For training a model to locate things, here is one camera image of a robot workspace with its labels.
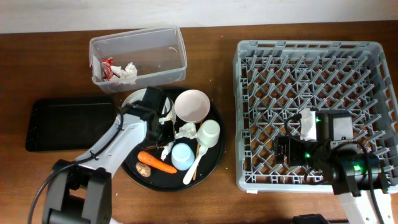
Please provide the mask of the white tissue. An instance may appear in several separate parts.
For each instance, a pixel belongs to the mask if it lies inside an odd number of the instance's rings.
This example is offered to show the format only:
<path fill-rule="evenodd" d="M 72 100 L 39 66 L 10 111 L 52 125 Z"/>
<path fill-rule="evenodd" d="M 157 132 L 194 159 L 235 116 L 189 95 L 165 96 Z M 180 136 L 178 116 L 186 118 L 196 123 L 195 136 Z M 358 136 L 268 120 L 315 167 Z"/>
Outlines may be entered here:
<path fill-rule="evenodd" d="M 171 112 L 169 112 L 166 117 L 160 118 L 159 121 L 161 124 L 164 124 L 166 121 L 172 121 L 173 123 L 175 123 L 176 122 L 175 111 L 171 110 Z M 160 157 L 162 161 L 164 161 L 166 159 L 166 157 L 170 154 L 170 152 L 172 150 L 172 146 L 174 145 L 174 142 L 175 142 L 175 139 L 167 141 L 167 144 L 163 147 L 163 151 L 162 151 L 161 157 Z"/>

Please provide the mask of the pink bowl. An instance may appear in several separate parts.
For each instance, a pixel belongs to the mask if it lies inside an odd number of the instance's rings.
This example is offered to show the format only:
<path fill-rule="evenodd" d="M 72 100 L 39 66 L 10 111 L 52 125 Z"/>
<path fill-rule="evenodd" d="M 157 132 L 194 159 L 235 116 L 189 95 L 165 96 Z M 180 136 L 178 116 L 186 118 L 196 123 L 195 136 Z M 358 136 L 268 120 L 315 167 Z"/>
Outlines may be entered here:
<path fill-rule="evenodd" d="M 199 123 L 210 112 L 211 103 L 200 90 L 186 90 L 178 95 L 174 103 L 178 118 L 186 123 Z"/>

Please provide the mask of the light blue cup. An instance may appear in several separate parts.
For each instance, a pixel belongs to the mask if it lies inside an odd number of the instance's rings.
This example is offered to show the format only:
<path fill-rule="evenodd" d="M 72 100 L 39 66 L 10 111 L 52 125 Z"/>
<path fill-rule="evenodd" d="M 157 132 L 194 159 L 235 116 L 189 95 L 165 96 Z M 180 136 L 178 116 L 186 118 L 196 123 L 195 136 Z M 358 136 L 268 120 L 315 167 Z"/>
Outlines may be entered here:
<path fill-rule="evenodd" d="M 188 144 L 178 143 L 172 148 L 171 160 L 177 170 L 188 170 L 195 160 L 195 155 Z"/>

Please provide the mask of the white paper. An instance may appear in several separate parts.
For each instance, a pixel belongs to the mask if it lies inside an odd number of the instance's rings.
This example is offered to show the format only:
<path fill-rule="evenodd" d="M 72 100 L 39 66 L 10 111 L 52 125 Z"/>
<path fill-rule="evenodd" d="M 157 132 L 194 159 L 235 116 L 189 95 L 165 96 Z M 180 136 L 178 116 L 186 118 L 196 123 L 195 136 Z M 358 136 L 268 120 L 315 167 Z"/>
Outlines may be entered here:
<path fill-rule="evenodd" d="M 119 83 L 132 84 L 132 85 L 136 83 L 137 68 L 132 62 L 128 63 L 125 69 L 112 65 L 111 71 L 113 75 L 109 79 L 110 81 L 116 80 Z"/>

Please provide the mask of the white napkin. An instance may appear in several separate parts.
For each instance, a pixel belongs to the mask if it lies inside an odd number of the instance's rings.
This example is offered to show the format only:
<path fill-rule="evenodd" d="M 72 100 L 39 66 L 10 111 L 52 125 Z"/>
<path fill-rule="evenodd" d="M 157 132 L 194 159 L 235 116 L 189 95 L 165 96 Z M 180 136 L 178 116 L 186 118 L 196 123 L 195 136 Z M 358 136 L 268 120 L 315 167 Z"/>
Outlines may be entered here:
<path fill-rule="evenodd" d="M 175 134 L 175 138 L 196 139 L 197 138 L 196 125 L 194 123 L 185 123 L 183 126 L 179 128 L 179 131 Z"/>

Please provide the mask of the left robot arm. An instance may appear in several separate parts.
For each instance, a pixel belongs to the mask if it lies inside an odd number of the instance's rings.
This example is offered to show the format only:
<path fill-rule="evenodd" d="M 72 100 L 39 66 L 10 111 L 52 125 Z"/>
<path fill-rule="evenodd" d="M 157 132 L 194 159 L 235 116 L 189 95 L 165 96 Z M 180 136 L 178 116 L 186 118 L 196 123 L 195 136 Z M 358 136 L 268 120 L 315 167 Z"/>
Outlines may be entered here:
<path fill-rule="evenodd" d="M 171 103 L 126 104 L 112 126 L 74 161 L 59 160 L 41 190 L 46 190 L 42 223 L 115 223 L 112 178 L 137 147 L 168 143 L 174 136 Z"/>

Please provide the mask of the white cup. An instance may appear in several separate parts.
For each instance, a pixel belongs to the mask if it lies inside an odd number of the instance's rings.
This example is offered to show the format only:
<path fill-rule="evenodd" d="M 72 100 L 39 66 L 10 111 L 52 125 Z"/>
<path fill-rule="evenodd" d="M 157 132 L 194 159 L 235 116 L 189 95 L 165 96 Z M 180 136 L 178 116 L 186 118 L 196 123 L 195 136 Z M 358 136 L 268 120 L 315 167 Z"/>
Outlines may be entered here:
<path fill-rule="evenodd" d="M 215 120 L 206 120 L 197 131 L 197 141 L 200 146 L 211 148 L 217 144 L 220 132 L 220 125 Z"/>

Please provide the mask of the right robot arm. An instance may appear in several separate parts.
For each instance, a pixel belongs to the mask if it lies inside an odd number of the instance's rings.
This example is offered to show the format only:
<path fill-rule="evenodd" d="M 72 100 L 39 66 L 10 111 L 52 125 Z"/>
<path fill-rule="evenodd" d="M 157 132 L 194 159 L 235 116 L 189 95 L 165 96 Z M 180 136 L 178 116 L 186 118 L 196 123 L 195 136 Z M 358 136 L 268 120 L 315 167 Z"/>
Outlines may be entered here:
<path fill-rule="evenodd" d="M 380 159 L 353 139 L 276 137 L 275 162 L 306 166 L 308 185 L 330 184 L 350 223 L 393 223 L 389 183 Z"/>

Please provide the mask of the red candy wrapper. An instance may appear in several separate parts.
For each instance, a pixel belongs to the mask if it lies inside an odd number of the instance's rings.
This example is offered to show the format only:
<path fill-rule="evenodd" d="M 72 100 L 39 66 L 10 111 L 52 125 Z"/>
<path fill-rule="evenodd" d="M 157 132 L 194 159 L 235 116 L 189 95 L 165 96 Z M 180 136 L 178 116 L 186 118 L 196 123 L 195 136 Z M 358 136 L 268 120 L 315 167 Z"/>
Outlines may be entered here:
<path fill-rule="evenodd" d="M 101 61 L 101 69 L 102 69 L 102 77 L 104 81 L 109 81 L 113 76 L 113 71 L 111 67 L 113 66 L 113 58 L 102 59 Z"/>

